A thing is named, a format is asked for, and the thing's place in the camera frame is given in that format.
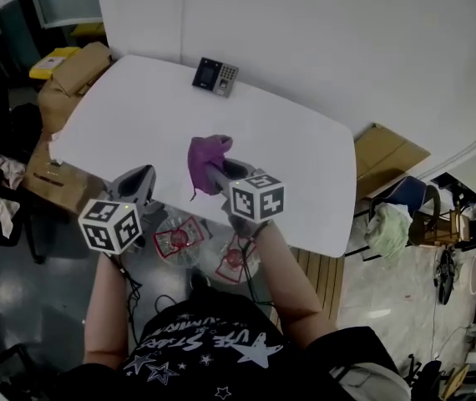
hand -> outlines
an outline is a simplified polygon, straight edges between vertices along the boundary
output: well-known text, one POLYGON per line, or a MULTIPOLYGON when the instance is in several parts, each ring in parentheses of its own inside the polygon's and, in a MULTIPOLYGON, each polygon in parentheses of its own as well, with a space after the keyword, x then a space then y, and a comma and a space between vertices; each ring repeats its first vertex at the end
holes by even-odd
POLYGON ((271 220, 269 220, 266 223, 257 224, 253 221, 248 221, 245 218, 232 214, 232 212, 230 212, 230 202, 228 200, 221 209, 228 215, 230 225, 235 230, 236 234, 244 239, 251 239, 253 236, 257 237, 260 233, 259 230, 262 231, 264 226, 267 226, 267 223, 271 222, 271 220))

person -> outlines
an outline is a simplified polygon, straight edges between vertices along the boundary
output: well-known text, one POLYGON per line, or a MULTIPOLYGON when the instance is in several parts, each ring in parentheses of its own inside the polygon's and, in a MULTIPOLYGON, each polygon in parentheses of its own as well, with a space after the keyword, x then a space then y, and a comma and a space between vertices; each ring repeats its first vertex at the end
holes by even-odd
POLYGON ((58 399, 409 400, 369 327, 334 327, 272 222, 256 247, 283 334, 250 299, 194 285, 149 321, 128 352, 125 279, 99 258, 84 364, 60 376, 58 399))

wooden floor panel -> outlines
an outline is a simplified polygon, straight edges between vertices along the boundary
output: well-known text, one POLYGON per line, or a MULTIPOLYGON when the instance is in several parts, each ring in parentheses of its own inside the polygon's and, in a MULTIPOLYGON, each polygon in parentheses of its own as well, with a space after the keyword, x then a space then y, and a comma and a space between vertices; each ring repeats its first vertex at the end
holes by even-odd
MULTIPOLYGON (((315 287, 329 320, 336 322, 342 294, 344 257, 320 256, 314 252, 297 248, 291 248, 291 252, 312 286, 315 287)), ((271 310, 270 319, 281 330, 281 320, 277 316, 275 308, 271 310)))

black t-shirt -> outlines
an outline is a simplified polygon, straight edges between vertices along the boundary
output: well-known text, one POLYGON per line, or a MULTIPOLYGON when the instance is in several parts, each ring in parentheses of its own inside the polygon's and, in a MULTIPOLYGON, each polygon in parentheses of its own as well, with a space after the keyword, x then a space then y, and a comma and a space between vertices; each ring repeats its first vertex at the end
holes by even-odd
POLYGON ((368 327, 289 343, 249 299, 213 291, 166 308, 144 329, 118 371, 82 365, 60 377, 58 399, 351 400, 329 373, 354 363, 397 372, 368 327))

blue chair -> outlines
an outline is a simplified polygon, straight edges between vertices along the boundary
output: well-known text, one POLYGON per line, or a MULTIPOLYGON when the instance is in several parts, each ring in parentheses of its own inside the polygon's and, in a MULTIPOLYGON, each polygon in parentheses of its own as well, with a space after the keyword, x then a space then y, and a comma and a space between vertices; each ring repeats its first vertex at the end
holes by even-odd
MULTIPOLYGON (((379 193, 370 202, 367 211, 359 212, 353 216, 353 219, 368 214, 371 220, 375 216, 375 208, 382 204, 388 203, 393 205, 406 205, 409 215, 413 218, 413 222, 409 227, 409 243, 410 245, 421 245, 425 237, 425 233, 431 231, 437 224, 440 217, 440 194, 433 185, 426 185, 423 181, 412 176, 401 179, 395 185, 389 187, 385 191, 379 193), (433 201, 433 215, 430 219, 424 219, 424 214, 417 213, 423 204, 433 201)), ((353 256, 359 252, 369 250, 369 246, 359 248, 348 252, 346 256, 353 256)), ((371 256, 365 258, 364 261, 373 260, 380 256, 371 256)))

